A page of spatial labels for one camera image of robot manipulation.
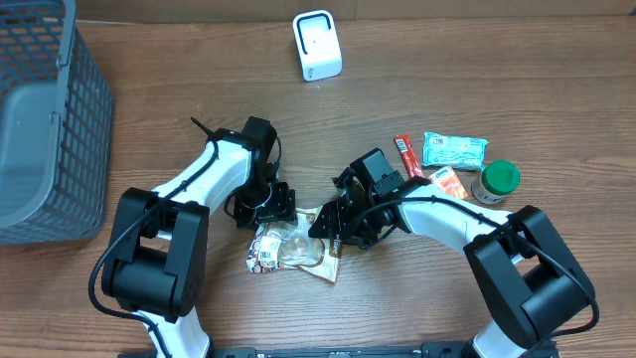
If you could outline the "orange tissue packet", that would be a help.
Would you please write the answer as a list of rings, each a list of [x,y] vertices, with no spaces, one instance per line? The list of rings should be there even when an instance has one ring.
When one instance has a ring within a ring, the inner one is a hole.
[[[428,179],[444,193],[457,199],[466,199],[468,193],[450,166],[444,166],[428,176]]]

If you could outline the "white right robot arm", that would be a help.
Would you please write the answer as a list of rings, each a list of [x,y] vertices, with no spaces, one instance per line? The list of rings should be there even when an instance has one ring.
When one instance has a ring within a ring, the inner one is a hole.
[[[554,338],[598,323],[590,279],[540,209],[487,209],[398,172],[348,168],[334,184],[340,195],[323,205],[310,237],[366,250],[400,229],[465,256],[492,320],[461,356],[554,357]]]

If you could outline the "teal snack packet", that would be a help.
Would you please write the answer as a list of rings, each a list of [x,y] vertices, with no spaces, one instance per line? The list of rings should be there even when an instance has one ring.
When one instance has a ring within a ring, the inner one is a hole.
[[[483,138],[448,136],[426,132],[423,143],[424,166],[450,166],[478,171],[484,168],[489,142]]]

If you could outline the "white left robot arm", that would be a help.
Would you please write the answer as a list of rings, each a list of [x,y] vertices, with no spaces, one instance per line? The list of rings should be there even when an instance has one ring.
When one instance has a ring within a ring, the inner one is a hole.
[[[196,304],[205,281],[209,218],[234,206],[238,227],[295,218],[292,190],[277,181],[281,146],[273,127],[209,131],[202,155],[151,191],[121,196],[108,248],[88,281],[93,306],[141,322],[157,357],[210,357]]]

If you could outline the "beige nut pouch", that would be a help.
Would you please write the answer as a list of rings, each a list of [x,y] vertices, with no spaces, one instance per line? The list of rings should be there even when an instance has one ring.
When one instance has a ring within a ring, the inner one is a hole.
[[[268,273],[298,269],[335,282],[340,266],[340,255],[334,253],[335,241],[309,237],[319,212],[319,208],[298,208],[295,222],[261,224],[248,249],[247,270]]]

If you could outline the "red coffee stick sachet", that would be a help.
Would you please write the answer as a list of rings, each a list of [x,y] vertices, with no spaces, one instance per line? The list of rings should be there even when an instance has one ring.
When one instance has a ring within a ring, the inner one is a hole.
[[[409,134],[406,133],[396,135],[394,137],[394,143],[397,146],[397,150],[406,169],[408,177],[424,178],[425,174],[423,173],[422,166],[415,155]]]

